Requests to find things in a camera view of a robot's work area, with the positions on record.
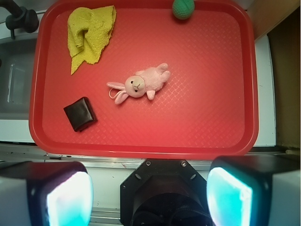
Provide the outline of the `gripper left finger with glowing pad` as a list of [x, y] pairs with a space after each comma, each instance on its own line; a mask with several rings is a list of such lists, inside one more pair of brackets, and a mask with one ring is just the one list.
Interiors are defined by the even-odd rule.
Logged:
[[2, 226], [87, 226], [92, 206], [92, 178], [80, 162], [0, 163]]

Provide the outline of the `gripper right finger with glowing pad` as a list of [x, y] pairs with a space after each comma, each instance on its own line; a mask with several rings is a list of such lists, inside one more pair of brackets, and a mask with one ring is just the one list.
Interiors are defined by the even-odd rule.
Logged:
[[301, 160], [294, 154], [220, 156], [207, 177], [217, 226], [299, 226]]

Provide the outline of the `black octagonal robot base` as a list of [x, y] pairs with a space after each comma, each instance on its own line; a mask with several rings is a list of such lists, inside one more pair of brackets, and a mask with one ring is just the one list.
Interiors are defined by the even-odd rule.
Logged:
[[146, 159], [120, 185], [124, 226], [211, 226], [207, 182], [185, 160]]

